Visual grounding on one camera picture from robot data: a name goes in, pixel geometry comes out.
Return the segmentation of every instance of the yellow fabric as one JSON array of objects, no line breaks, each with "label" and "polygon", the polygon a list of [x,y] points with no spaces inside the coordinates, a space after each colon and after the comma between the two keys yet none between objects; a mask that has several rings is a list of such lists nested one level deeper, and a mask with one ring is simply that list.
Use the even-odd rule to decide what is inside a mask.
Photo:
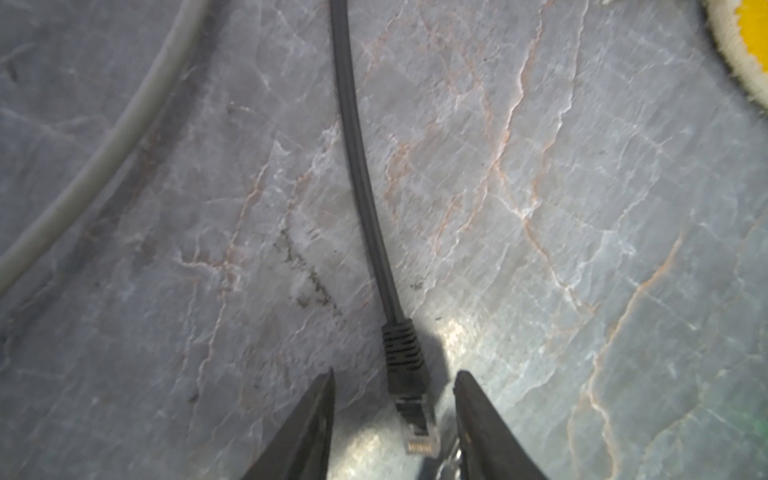
[{"label": "yellow fabric", "polygon": [[747,51],[768,73],[768,0],[741,0],[736,15]]}]

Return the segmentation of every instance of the black cable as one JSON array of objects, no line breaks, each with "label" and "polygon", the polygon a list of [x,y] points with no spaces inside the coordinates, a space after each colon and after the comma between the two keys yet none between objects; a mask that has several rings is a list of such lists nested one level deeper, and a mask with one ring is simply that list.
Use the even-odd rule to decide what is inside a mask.
[{"label": "black cable", "polygon": [[400,298],[397,296],[395,279],[389,258],[384,247],[379,217],[376,215],[376,203],[368,175],[366,152],[362,145],[360,119],[357,114],[357,95],[355,94],[355,75],[352,68],[352,50],[349,46],[349,19],[347,18],[346,0],[331,0],[331,25],[333,34],[333,60],[336,64],[336,87],[339,95],[341,122],[344,129],[346,159],[355,193],[357,212],[362,224],[362,234],[366,240],[368,255],[373,266],[376,285],[384,306],[384,315],[389,324],[405,321]]},{"label": "black cable", "polygon": [[429,370],[413,321],[406,319],[402,313],[368,176],[366,152],[362,145],[360,119],[357,114],[346,0],[330,0],[330,4],[336,90],[344,130],[346,159],[349,163],[362,233],[366,239],[368,256],[386,315],[382,340],[386,355],[387,389],[394,398],[395,408],[402,418],[408,453],[436,457],[440,452],[440,435],[435,425],[432,400],[427,393]]}]

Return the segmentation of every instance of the gray cable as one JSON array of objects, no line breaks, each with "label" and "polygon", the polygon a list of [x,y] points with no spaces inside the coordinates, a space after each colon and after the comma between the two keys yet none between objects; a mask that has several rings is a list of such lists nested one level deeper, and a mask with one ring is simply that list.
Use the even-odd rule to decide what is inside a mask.
[{"label": "gray cable", "polygon": [[77,177],[0,257],[0,296],[83,213],[152,124],[202,30],[210,0],[184,0],[160,53],[117,123]]}]

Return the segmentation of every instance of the gray marble tabletop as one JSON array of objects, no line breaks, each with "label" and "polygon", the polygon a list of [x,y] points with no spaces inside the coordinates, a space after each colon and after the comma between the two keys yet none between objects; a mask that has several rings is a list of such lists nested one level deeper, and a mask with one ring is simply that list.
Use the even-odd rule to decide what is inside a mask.
[{"label": "gray marble tabletop", "polygon": [[[178,5],[0,4],[0,249],[96,148]],[[469,369],[552,480],[764,478],[768,121],[701,7],[349,7],[443,428]],[[0,301],[0,478],[236,480],[329,368],[330,478],[432,475],[386,395],[329,38],[325,1],[214,2],[141,147]]]}]

